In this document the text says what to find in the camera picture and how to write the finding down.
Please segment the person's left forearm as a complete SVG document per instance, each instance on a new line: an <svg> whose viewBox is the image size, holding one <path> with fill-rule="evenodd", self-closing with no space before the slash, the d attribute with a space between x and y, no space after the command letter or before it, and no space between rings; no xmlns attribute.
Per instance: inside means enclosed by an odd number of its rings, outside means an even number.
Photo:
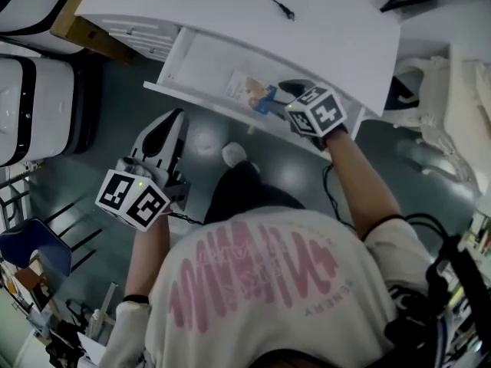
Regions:
<svg viewBox="0 0 491 368"><path fill-rule="evenodd" d="M135 234L124 295L148 297L169 251L168 217L161 215L145 232Z"/></svg>

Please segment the black trousers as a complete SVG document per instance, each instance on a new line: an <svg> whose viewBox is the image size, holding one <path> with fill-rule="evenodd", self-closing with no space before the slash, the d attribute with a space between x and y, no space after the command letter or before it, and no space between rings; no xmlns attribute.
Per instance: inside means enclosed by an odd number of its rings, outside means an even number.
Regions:
<svg viewBox="0 0 491 368"><path fill-rule="evenodd" d="M265 207L305 209L287 192L265 184L254 164L243 160L219 180L203 224L224 222L235 215Z"/></svg>

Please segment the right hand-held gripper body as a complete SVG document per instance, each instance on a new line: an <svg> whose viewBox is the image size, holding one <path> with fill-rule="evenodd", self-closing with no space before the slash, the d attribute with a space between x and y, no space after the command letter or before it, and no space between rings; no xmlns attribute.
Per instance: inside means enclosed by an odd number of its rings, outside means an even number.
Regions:
<svg viewBox="0 0 491 368"><path fill-rule="evenodd" d="M325 137L333 130L347 132L344 126L347 114L332 88L303 79L284 80L278 85L294 97L284 112L292 131L307 137L318 150L325 149Z"/></svg>

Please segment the white desk with drawers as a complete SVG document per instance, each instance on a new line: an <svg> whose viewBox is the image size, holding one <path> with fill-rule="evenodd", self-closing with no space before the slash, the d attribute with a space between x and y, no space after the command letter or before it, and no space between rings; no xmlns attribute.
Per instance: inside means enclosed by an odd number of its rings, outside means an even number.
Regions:
<svg viewBox="0 0 491 368"><path fill-rule="evenodd" d="M381 0L82 0L91 21L144 18L235 41L281 59L381 114L400 40Z"/></svg>

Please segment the white desk drawer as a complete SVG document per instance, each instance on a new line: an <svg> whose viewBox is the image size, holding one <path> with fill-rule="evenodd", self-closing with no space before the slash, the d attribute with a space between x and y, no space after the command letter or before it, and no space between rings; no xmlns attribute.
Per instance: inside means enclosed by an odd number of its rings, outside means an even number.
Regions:
<svg viewBox="0 0 491 368"><path fill-rule="evenodd" d="M269 54L183 27L159 77L143 86L244 123L249 132L262 131L326 160L331 158L327 151L318 150L308 139L293 133L288 122L271 114L263 116L226 97L234 71L271 85L289 79L320 82L307 71Z"/></svg>

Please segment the brown cardboard box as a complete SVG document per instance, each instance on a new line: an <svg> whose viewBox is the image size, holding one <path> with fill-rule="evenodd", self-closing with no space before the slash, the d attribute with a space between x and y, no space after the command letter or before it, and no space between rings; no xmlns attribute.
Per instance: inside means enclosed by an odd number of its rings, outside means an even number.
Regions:
<svg viewBox="0 0 491 368"><path fill-rule="evenodd" d="M82 0L67 0L64 3L49 30L50 34L106 58L131 64L136 55L133 49L110 36L103 28L75 14L81 2Z"/></svg>

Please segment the cream carved vanity table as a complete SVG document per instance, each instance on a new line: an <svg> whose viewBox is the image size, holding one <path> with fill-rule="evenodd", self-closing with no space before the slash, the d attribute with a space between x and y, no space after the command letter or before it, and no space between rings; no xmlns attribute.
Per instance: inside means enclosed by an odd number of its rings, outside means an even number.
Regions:
<svg viewBox="0 0 491 368"><path fill-rule="evenodd" d="M472 59L455 45L449 57L408 58L394 76L423 74L419 104L385 110L379 120L416 130L455 169L455 180L484 195L491 185L491 63Z"/></svg>

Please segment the person's left hand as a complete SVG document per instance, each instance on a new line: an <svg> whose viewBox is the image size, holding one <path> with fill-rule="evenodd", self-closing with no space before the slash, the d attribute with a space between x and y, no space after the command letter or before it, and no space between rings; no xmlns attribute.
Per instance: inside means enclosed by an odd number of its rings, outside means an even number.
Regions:
<svg viewBox="0 0 491 368"><path fill-rule="evenodd" d="M163 188L168 179L169 173L165 169L157 168L149 163L144 163L133 157L122 157L117 161L115 169L120 172L134 174L136 176L147 177Z"/></svg>

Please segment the dark blue chair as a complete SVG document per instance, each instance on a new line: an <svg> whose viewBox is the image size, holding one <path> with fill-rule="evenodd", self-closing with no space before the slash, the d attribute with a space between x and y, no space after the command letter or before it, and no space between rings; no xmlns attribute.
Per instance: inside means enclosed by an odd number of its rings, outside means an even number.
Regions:
<svg viewBox="0 0 491 368"><path fill-rule="evenodd" d="M45 220L32 217L14 228L1 233L1 257L8 263L24 269L29 266L32 254L35 251L40 252L41 256L48 260L53 269L57 270L65 277L69 277L71 273L89 259L96 250L91 250L75 264L72 261L72 254L102 232L102 229L99 228L77 244L73 246L67 245L62 237L71 229L71 227L66 228L60 234L56 234L49 224L73 206L74 203L72 202Z"/></svg>

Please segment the colourful packet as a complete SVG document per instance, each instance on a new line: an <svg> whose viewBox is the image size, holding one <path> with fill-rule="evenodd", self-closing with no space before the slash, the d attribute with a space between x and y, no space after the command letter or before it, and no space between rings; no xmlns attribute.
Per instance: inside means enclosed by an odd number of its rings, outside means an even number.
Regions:
<svg viewBox="0 0 491 368"><path fill-rule="evenodd" d="M230 100L261 115L270 113L269 103L275 100L276 93L276 86L256 80L238 70L233 71L224 91L224 95Z"/></svg>

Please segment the white and black robot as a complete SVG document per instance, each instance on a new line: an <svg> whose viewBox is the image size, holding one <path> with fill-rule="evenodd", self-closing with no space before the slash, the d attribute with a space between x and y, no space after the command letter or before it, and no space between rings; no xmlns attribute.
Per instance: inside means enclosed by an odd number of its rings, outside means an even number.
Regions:
<svg viewBox="0 0 491 368"><path fill-rule="evenodd" d="M84 153L100 99L100 72L86 61L0 54L0 167Z"/></svg>
<svg viewBox="0 0 491 368"><path fill-rule="evenodd" d="M82 47L57 38L50 28L68 0L0 0L0 40L47 52L76 54Z"/></svg>

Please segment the person's right forearm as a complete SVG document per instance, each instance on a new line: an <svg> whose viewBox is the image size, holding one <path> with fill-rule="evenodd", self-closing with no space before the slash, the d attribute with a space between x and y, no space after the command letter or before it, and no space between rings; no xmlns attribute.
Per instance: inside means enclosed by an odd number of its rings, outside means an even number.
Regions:
<svg viewBox="0 0 491 368"><path fill-rule="evenodd" d="M401 216L400 206L360 148L343 130L324 138L359 239L382 221Z"/></svg>

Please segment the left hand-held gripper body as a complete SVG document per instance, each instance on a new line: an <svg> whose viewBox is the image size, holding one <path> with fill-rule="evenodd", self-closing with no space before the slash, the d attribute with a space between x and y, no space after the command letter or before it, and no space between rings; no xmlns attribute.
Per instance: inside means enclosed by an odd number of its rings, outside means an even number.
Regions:
<svg viewBox="0 0 491 368"><path fill-rule="evenodd" d="M174 207L186 208L190 182L177 170L183 155L189 121L182 109L157 117L143 129L128 157L169 173L163 188L147 177L110 169L97 194L95 205L120 222L145 232L156 219Z"/></svg>

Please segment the white shirt with pink print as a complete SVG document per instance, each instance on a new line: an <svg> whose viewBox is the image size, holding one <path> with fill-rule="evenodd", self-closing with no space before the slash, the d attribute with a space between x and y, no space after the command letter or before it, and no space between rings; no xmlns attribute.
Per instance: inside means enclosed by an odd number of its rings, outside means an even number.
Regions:
<svg viewBox="0 0 491 368"><path fill-rule="evenodd" d="M275 350L365 368L392 349L393 291L426 293L430 264L400 218L359 239L318 212L243 213L181 238L149 302L118 305L100 368L249 368Z"/></svg>

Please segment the white shoe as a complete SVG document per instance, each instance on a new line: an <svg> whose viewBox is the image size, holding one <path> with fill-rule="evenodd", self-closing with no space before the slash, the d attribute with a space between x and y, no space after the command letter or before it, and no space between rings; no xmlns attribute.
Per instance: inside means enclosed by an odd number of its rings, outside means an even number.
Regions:
<svg viewBox="0 0 491 368"><path fill-rule="evenodd" d="M247 159L246 151L237 142L229 142L222 148L222 160L229 168L234 168Z"/></svg>

